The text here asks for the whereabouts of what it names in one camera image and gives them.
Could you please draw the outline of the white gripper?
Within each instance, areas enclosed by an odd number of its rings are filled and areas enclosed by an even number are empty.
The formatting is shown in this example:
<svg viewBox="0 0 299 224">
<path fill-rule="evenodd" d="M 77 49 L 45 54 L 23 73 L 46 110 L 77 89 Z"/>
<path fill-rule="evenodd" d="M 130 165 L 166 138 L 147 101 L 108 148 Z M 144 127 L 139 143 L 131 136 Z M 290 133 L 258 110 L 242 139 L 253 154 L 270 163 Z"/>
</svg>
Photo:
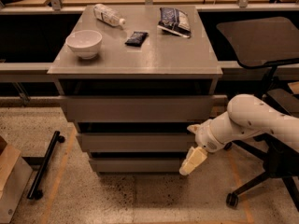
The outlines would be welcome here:
<svg viewBox="0 0 299 224">
<path fill-rule="evenodd" d="M 224 149 L 225 144 L 219 142 L 212 134 L 210 128 L 211 119 L 202 124 L 193 124 L 187 127 L 191 133 L 195 133 L 195 142 L 199 147 L 191 147 L 186 159 L 179 168 L 181 175 L 189 175 L 197 166 L 207 158 L 207 152 L 214 153 Z"/>
</svg>

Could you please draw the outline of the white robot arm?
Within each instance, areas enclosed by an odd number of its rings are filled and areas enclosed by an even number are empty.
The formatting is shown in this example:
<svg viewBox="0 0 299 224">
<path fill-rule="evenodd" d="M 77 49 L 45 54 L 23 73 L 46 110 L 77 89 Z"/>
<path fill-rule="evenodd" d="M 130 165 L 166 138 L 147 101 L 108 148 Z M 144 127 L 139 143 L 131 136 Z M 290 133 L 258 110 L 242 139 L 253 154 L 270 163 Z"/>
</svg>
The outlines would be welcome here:
<svg viewBox="0 0 299 224">
<path fill-rule="evenodd" d="M 189 175 L 206 160 L 208 153 L 224 149 L 234 140 L 245 140 L 267 133 L 288 147 L 299 150 L 299 118 L 285 115 L 261 99 L 239 94 L 231 99 L 226 111 L 214 119 L 193 124 L 187 130 L 195 135 L 197 147 L 191 147 L 179 173 Z"/>
</svg>

